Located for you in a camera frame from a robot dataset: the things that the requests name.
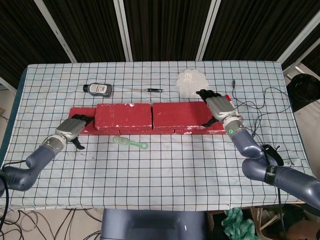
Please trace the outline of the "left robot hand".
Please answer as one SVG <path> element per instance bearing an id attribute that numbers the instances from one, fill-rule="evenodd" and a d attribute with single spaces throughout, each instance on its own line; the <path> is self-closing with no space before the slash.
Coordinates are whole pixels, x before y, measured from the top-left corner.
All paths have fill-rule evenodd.
<path id="1" fill-rule="evenodd" d="M 55 130 L 55 134 L 63 136 L 66 143 L 73 143 L 79 150 L 84 150 L 85 147 L 79 142 L 78 136 L 83 129 L 90 124 L 95 118 L 84 114 L 75 114 L 72 117 L 64 120 Z"/>

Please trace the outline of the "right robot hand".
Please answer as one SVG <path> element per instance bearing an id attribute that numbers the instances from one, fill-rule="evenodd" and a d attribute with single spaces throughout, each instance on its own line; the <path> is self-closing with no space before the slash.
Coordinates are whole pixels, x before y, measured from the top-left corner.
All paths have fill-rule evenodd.
<path id="1" fill-rule="evenodd" d="M 227 117 L 238 116 L 235 107 L 226 96 L 206 89 L 198 90 L 196 94 L 201 97 L 212 113 L 212 118 L 207 123 L 202 124 L 202 127 L 208 128 L 214 123 L 222 123 Z"/>

